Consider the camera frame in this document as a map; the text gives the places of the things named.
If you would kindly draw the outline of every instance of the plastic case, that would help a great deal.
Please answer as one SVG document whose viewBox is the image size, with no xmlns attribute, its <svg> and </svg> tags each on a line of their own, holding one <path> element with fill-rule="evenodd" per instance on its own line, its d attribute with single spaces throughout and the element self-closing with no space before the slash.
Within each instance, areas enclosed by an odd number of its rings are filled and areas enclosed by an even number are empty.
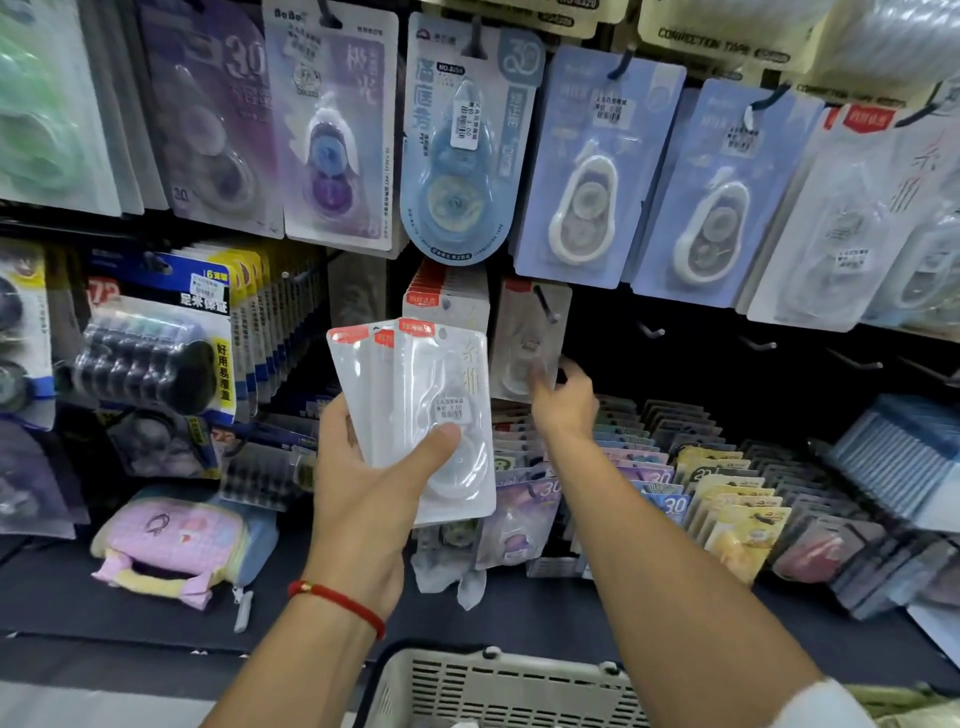
<svg viewBox="0 0 960 728">
<path fill-rule="evenodd" d="M 199 415 L 217 393 L 213 346 L 191 322 L 99 308 L 84 343 L 74 382 L 98 400 Z"/>
</svg>

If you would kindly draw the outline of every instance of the red label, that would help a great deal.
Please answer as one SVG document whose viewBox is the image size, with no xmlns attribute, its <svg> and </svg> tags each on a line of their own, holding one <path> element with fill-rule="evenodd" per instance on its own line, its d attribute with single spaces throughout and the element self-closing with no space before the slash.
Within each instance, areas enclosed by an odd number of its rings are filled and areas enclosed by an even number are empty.
<svg viewBox="0 0 960 728">
<path fill-rule="evenodd" d="M 373 341 L 392 349 L 394 347 L 394 330 L 392 328 L 382 328 L 373 335 Z"/>
<path fill-rule="evenodd" d="M 424 291 L 407 291 L 407 303 L 417 308 L 433 308 L 440 305 L 439 293 L 427 293 Z"/>
<path fill-rule="evenodd" d="M 115 279 L 91 278 L 86 282 L 90 305 L 100 305 L 120 297 L 120 286 Z"/>
<path fill-rule="evenodd" d="M 433 324 L 417 319 L 399 319 L 396 325 L 401 331 L 411 336 L 433 336 L 435 331 Z"/>
<path fill-rule="evenodd" d="M 843 120 L 843 125 L 857 133 L 882 132 L 893 123 L 896 114 L 893 109 L 853 104 L 847 112 L 847 118 Z"/>
<path fill-rule="evenodd" d="M 343 327 L 332 328 L 326 335 L 330 337 L 330 341 L 334 344 L 355 344 L 370 336 L 370 332 L 364 326 Z"/>
<path fill-rule="evenodd" d="M 530 293 L 533 290 L 533 283 L 527 279 L 506 279 L 503 281 L 503 287 L 514 293 Z"/>
</svg>

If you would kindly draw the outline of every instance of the right hand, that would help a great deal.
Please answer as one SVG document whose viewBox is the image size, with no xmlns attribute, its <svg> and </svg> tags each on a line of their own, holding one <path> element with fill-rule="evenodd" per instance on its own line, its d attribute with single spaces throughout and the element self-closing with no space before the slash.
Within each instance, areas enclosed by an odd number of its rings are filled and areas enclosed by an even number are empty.
<svg viewBox="0 0 960 728">
<path fill-rule="evenodd" d="M 530 391 L 534 398 L 534 423 L 543 439 L 552 441 L 573 437 L 593 441 L 593 424 L 600 403 L 593 395 L 593 382 L 575 362 L 561 358 L 560 368 L 566 384 L 550 389 L 543 369 L 530 368 Z"/>
</svg>

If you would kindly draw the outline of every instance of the left hand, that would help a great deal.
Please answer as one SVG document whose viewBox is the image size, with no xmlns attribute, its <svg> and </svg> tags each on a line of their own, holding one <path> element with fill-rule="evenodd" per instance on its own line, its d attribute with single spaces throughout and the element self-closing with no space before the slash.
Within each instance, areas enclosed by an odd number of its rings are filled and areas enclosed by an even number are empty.
<svg viewBox="0 0 960 728">
<path fill-rule="evenodd" d="M 320 419 L 313 539 L 303 578 L 390 616 L 403 592 L 403 558 L 427 479 L 460 444 L 460 427 L 434 427 L 390 468 L 364 463 L 343 395 Z"/>
</svg>

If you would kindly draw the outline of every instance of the white sleeve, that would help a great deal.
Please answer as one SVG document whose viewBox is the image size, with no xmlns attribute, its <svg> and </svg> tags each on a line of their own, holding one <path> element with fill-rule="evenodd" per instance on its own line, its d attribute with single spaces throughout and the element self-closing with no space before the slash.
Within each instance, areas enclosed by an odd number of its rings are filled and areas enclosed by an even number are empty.
<svg viewBox="0 0 960 728">
<path fill-rule="evenodd" d="M 787 703 L 771 728 L 876 728 L 853 696 L 835 680 L 811 685 Z"/>
</svg>

